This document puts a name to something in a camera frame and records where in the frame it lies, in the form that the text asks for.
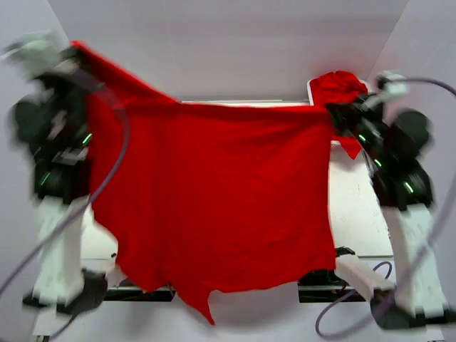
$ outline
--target crumpled red cloth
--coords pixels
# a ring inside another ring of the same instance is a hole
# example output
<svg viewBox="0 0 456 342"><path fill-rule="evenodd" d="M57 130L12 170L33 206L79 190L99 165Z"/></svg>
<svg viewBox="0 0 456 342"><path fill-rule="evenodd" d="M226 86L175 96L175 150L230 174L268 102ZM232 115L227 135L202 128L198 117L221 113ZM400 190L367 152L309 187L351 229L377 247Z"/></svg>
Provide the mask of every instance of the crumpled red cloth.
<svg viewBox="0 0 456 342"><path fill-rule="evenodd" d="M313 79L310 82L310 87L314 105L349 103L353 102L359 95L368 92L366 86L348 71L326 73ZM361 151L361 146L355 138L334 135L333 140L339 141L352 159L355 159Z"/></svg>
<svg viewBox="0 0 456 342"><path fill-rule="evenodd" d="M323 107L179 103L73 44L131 122L125 159L93 203L95 220L118 241L116 262L129 279L147 291L171 283L213 324L213 290L268 289L335 268L332 127ZM86 107L94 191L123 136L100 99L89 96Z"/></svg>

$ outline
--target green light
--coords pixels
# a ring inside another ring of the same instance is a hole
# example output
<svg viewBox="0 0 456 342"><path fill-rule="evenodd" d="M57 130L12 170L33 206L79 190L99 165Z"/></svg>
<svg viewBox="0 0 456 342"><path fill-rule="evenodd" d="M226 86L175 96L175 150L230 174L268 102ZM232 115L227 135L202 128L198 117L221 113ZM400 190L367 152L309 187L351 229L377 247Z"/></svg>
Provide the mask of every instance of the green light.
<svg viewBox="0 0 456 342"><path fill-rule="evenodd" d="M410 184L408 184L407 182L404 182L404 185L407 187L408 191L410 191L410 193L412 194L413 193L413 189L410 186Z"/></svg>
<svg viewBox="0 0 456 342"><path fill-rule="evenodd" d="M49 178L50 175L51 175L51 173L48 172L48 174L46 176L44 176L44 179L43 179L43 182L41 182L41 185L44 184L44 182Z"/></svg>
<svg viewBox="0 0 456 342"><path fill-rule="evenodd" d="M92 133L89 133L89 135L85 137L85 139L83 141L83 145L85 145L90 140L91 137L92 137Z"/></svg>

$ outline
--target red cloth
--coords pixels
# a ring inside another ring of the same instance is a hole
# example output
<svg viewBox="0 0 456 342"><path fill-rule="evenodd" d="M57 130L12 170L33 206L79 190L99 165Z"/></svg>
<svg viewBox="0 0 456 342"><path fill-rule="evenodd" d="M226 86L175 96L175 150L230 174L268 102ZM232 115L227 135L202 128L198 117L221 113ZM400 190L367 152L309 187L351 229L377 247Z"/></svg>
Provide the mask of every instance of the red cloth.
<svg viewBox="0 0 456 342"><path fill-rule="evenodd" d="M368 92L366 86L348 71L326 73L313 79L310 86L314 105L353 102L360 94ZM361 146L355 138L334 135L333 140L339 141L352 159L361 151Z"/></svg>
<svg viewBox="0 0 456 342"><path fill-rule="evenodd" d="M74 45L131 120L125 159L93 211L138 286L171 283L214 323L212 290L268 289L335 268L327 209L332 128L324 108L178 103ZM93 191L118 156L122 132L96 97L87 109Z"/></svg>

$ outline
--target white wall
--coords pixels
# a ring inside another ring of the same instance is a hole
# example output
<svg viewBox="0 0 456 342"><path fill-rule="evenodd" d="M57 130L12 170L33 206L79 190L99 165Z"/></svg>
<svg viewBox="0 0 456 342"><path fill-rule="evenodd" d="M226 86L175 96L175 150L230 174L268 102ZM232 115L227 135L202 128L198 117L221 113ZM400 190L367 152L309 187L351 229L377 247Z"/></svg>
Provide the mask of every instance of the white wall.
<svg viewBox="0 0 456 342"><path fill-rule="evenodd" d="M0 10L0 48L30 31L55 29L66 40L46 0L3 0ZM9 108L31 90L19 71L0 62L0 282L38 241L38 225L30 203L31 168L25 154L12 150L6 122ZM21 300L35 282L36 264L19 277L0 299L0 337L28 341L35 314L23 311Z"/></svg>
<svg viewBox="0 0 456 342"><path fill-rule="evenodd" d="M400 69L408 76L428 76L456 87L456 2L454 0L410 0L388 39L370 79L378 71ZM441 204L456 170L456 98L432 85L413 85L412 94L401 105L421 110L432 121L434 148L423 165L434 181L437 204ZM456 306L456 214L438 242L440 277L444 291ZM448 341L456 341L456 330L445 329Z"/></svg>
<svg viewBox="0 0 456 342"><path fill-rule="evenodd" d="M181 100L302 99L366 77L408 0L50 0L70 39Z"/></svg>

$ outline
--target robotic arm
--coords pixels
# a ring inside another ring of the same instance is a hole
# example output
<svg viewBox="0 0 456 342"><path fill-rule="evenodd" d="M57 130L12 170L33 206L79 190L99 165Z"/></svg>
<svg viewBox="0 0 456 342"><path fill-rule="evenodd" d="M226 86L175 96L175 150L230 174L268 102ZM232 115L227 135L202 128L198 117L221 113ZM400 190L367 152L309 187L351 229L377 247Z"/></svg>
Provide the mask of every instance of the robotic arm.
<svg viewBox="0 0 456 342"><path fill-rule="evenodd" d="M52 90L47 98L23 99L13 108L16 136L28 145L36 165L33 192L44 238L87 201L90 174L90 161L84 155L90 140L83 110L87 92L49 71L90 70L77 50L60 52L52 33L28 35L9 46L7 53L22 63L29 79L40 81L44 90ZM431 181L416 160L430 139L428 119L416 110L405 110L391 125L383 122L384 103L408 92L401 80L399 75L386 73L378 79L379 94L327 105L336 130L353 134L373 161L373 188L390 231L398 278L426 241L433 205ZM64 124L54 131L53 121L62 111ZM42 251L41 273L24 299L25 305L56 306L60 313L77 315L96 309L103 301L108 279L118 279L81 271L81 220L73 224ZM427 250L425 261L401 291L396 292L395 284L350 253L337 258L335 273L369 301L374 311L394 292L395 302L386 314L375 318L381 328L456 322L441 289L431 246Z"/></svg>

